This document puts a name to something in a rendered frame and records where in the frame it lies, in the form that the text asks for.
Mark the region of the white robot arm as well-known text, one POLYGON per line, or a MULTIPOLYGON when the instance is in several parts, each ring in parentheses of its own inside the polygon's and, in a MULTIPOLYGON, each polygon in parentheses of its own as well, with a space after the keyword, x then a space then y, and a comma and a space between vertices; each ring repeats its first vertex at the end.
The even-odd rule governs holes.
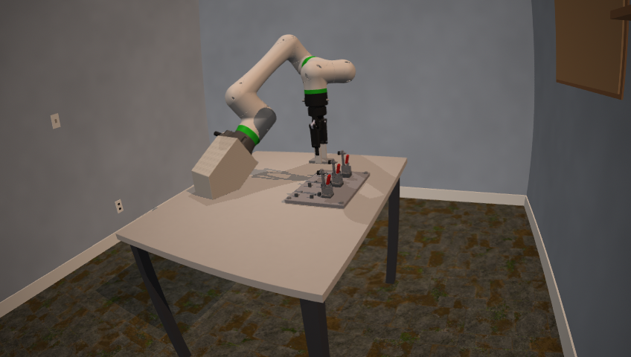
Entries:
POLYGON ((328 83, 348 83, 356 74, 352 62, 313 57, 297 37, 283 35, 252 69, 228 88, 225 101, 241 123, 235 132, 214 132, 215 136, 238 138, 252 154, 254 147, 276 121, 276 114, 257 96, 257 91, 286 60, 301 75, 305 96, 302 102, 310 108, 328 104, 328 83))

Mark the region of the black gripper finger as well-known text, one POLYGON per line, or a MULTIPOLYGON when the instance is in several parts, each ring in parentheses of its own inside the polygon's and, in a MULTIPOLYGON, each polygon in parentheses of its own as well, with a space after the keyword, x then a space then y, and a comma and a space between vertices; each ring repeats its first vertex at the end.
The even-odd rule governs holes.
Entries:
POLYGON ((321 131, 322 121, 321 120, 319 121, 319 129, 316 128, 316 125, 314 123, 315 123, 315 120, 313 120, 312 124, 309 124, 311 143, 312 143, 312 147, 314 147, 315 163, 321 164, 322 159, 321 159, 321 147, 320 147, 320 131, 321 131))
POLYGON ((322 128, 320 131, 320 147, 321 147, 321 157, 322 158, 327 158, 327 119, 321 119, 322 121, 322 128), (324 128, 325 126, 325 128, 324 128))

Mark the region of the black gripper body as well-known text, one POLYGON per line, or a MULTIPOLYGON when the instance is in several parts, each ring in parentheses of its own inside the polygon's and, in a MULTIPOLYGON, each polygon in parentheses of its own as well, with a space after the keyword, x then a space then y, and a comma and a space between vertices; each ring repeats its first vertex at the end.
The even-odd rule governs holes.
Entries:
POLYGON ((319 116, 319 115, 326 115, 327 114, 327 108, 326 107, 320 107, 320 108, 310 108, 308 107, 308 115, 312 117, 312 122, 313 120, 315 120, 315 124, 316 124, 316 128, 319 129, 319 121, 321 119, 324 119, 324 116, 319 116))

